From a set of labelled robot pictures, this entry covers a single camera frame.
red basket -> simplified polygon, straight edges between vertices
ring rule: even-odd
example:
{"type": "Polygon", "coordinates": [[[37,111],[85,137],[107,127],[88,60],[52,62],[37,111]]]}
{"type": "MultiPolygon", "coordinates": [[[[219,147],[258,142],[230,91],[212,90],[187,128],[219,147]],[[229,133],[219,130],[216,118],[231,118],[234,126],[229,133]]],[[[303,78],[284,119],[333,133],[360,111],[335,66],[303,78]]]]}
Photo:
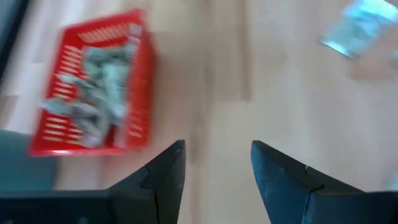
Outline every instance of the red basket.
{"type": "Polygon", "coordinates": [[[77,141],[81,131],[75,127],[70,118],[41,109],[39,124],[30,149],[31,155],[115,155],[125,152],[126,149],[141,147],[148,141],[155,53],[142,10],[135,9],[67,27],[62,34],[45,97],[58,96],[65,101],[76,98],[76,87],[62,83],[58,75],[70,73],[85,78],[80,65],[83,47],[115,47],[132,40],[138,43],[138,51],[129,75],[124,147],[114,145],[114,128],[111,128],[103,147],[83,147],[77,141]]]}

gray fabric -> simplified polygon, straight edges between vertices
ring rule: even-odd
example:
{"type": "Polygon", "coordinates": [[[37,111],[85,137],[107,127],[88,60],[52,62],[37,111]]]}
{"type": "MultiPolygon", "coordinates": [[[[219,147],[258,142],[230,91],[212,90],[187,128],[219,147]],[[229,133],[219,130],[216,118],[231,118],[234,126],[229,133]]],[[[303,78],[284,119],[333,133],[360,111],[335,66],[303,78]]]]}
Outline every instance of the gray fabric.
{"type": "Polygon", "coordinates": [[[52,190],[55,158],[28,155],[30,137],[0,130],[0,193],[52,190]]]}

plastic basket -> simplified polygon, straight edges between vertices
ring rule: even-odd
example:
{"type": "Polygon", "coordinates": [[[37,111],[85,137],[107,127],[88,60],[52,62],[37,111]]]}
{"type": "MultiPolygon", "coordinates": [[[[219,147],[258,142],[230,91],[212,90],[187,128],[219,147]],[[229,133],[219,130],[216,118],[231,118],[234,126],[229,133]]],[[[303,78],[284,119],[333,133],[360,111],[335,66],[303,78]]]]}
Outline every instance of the plastic basket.
{"type": "Polygon", "coordinates": [[[62,34],[55,65],[50,75],[45,98],[62,97],[65,101],[76,98],[76,87],[59,79],[63,73],[85,78],[81,69],[82,48],[115,47],[135,41],[138,51],[129,74],[127,110],[124,122],[123,147],[116,147],[111,128],[104,146],[86,148],[77,139],[82,132],[70,118],[57,116],[40,109],[41,114],[32,141],[30,154],[33,156],[100,156],[121,154],[126,149],[141,147],[148,141],[150,128],[150,105],[152,77],[155,70],[155,53],[150,34],[144,22],[144,12],[139,9],[115,16],[104,17],[67,27],[62,34]]]}

wooden floor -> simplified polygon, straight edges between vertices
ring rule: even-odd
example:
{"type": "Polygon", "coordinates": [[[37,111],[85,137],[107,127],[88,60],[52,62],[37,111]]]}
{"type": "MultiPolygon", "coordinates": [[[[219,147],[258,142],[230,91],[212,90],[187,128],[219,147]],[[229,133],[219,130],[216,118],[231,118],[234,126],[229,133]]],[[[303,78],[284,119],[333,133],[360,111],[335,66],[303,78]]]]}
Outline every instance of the wooden floor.
{"type": "Polygon", "coordinates": [[[363,190],[398,170],[394,26],[359,60],[318,43],[348,0],[36,0],[2,91],[3,128],[31,133],[59,28],[148,11],[159,55],[154,131],[122,157],[59,160],[58,189],[105,188],[187,140],[180,223],[267,223],[250,163],[259,139],[363,190]]]}

dark gray surface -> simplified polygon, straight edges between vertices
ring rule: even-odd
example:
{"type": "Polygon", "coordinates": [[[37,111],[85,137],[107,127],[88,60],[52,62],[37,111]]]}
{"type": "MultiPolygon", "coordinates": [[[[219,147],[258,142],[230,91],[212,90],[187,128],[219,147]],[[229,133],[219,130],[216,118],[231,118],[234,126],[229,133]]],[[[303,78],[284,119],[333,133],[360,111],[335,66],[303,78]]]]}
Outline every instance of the dark gray surface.
{"type": "Polygon", "coordinates": [[[0,130],[0,193],[52,190],[55,158],[27,154],[30,138],[0,130]]]}
{"type": "Polygon", "coordinates": [[[30,0],[0,0],[0,81],[30,0]]]}

